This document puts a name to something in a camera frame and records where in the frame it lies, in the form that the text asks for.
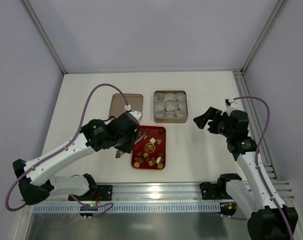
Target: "brown tray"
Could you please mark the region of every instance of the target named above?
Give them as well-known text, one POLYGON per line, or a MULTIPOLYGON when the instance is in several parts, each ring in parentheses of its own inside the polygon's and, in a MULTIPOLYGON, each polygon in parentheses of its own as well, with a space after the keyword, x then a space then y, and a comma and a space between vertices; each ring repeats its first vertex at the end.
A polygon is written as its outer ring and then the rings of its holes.
POLYGON ((154 97, 152 98, 153 100, 153 120, 155 123, 158 124, 184 124, 187 122, 187 118, 188 118, 188 102, 187 102, 187 94, 185 91, 182 90, 159 90, 159 91, 155 91, 154 92, 154 96, 155 94, 178 94, 178 93, 183 93, 186 95, 186 113, 187 113, 187 117, 155 117, 155 101, 154 101, 154 97))
MULTIPOLYGON (((131 106, 131 110, 136 110, 141 113, 143 112, 143 95, 129 93, 125 93, 124 95, 127 98, 128 104, 130 104, 131 106)), ((115 93, 111 99, 109 117, 114 116, 115 118, 118 118, 121 114, 125 112, 124 106, 125 100, 123 96, 119 93, 115 93)))

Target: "cable connector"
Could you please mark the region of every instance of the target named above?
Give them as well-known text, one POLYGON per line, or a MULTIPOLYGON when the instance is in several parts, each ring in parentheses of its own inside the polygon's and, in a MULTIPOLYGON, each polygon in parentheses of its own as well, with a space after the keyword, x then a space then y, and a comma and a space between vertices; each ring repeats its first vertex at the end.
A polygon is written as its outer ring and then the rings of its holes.
POLYGON ((125 109, 125 112, 130 112, 130 110, 132 109, 132 106, 130 104, 125 105, 124 109, 125 109))

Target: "gray wall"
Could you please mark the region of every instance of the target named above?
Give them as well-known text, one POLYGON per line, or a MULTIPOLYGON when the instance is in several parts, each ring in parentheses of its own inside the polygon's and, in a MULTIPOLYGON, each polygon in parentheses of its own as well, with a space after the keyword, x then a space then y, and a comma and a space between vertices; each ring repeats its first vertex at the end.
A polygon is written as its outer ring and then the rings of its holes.
MULTIPOLYGON (((246 77, 251 94, 270 105, 277 173, 290 181, 303 218, 303 0, 288 1, 246 77)), ((262 106, 260 114, 265 122, 262 106)))
POLYGON ((241 68, 277 0, 29 0, 68 72, 241 68))
MULTIPOLYGON (((12 162, 40 155, 63 75, 18 0, 0 0, 0 240, 12 239, 18 212, 5 209, 12 162)), ((18 207, 16 190, 10 200, 18 207)))

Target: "ventilation grille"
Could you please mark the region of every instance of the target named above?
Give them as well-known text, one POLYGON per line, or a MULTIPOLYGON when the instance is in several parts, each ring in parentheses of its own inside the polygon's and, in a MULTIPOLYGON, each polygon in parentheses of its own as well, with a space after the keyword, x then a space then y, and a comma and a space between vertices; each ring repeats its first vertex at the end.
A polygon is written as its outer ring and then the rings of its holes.
MULTIPOLYGON (((101 213, 107 207, 102 207, 98 211, 91 213, 101 213)), ((115 203, 110 214, 126 213, 208 213, 220 212, 219 202, 186 202, 186 203, 115 203)), ((88 210, 81 210, 81 206, 75 203, 65 204, 38 204, 34 207, 35 214, 59 214, 59 213, 88 213, 88 210)))

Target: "reflective metal surface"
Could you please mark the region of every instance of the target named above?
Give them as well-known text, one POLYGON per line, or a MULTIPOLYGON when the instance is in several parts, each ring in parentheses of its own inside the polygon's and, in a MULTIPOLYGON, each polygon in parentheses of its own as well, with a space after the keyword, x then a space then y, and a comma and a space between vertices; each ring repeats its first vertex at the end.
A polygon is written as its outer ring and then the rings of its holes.
POLYGON ((250 240, 247 221, 218 213, 33 214, 26 240, 250 240))

